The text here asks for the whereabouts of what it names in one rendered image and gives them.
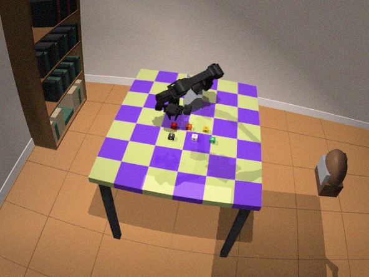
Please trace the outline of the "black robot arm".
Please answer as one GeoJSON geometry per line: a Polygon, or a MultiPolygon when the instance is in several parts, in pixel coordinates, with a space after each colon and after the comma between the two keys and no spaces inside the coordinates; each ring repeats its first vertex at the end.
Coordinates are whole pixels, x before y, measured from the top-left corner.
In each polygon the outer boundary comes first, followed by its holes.
{"type": "MultiPolygon", "coordinates": [[[[155,99],[160,105],[162,105],[167,101],[171,101],[171,99],[177,100],[186,95],[190,88],[198,95],[198,92],[201,90],[209,90],[213,85],[213,80],[220,79],[220,77],[223,77],[223,75],[224,72],[219,64],[211,64],[204,72],[200,72],[199,74],[196,74],[190,78],[183,78],[181,80],[178,79],[174,81],[172,84],[167,86],[168,90],[156,94],[155,99]]],[[[167,115],[175,116],[177,114],[179,115],[179,113],[180,106],[178,102],[168,103],[166,108],[167,115]]]]}

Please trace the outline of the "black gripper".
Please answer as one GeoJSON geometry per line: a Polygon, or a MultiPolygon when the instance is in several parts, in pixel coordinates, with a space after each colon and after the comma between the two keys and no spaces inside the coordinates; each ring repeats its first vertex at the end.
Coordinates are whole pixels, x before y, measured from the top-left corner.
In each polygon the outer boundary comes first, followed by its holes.
{"type": "MultiPolygon", "coordinates": [[[[180,104],[180,99],[177,99],[177,100],[172,100],[171,99],[171,101],[168,101],[168,103],[176,103],[176,102],[178,102],[180,104]]],[[[166,104],[166,105],[165,104],[160,105],[159,103],[156,103],[155,110],[156,111],[162,111],[162,108],[163,108],[163,112],[166,113],[167,106],[168,106],[168,104],[166,104]]],[[[183,105],[182,106],[180,105],[180,113],[179,113],[179,115],[181,115],[182,112],[183,112],[184,115],[191,115],[191,109],[192,109],[192,106],[191,105],[184,105],[184,106],[183,105]]],[[[176,121],[176,119],[177,119],[177,117],[179,115],[177,114],[175,116],[175,121],[176,121]]],[[[168,118],[170,120],[171,116],[168,115],[168,118]]]]}

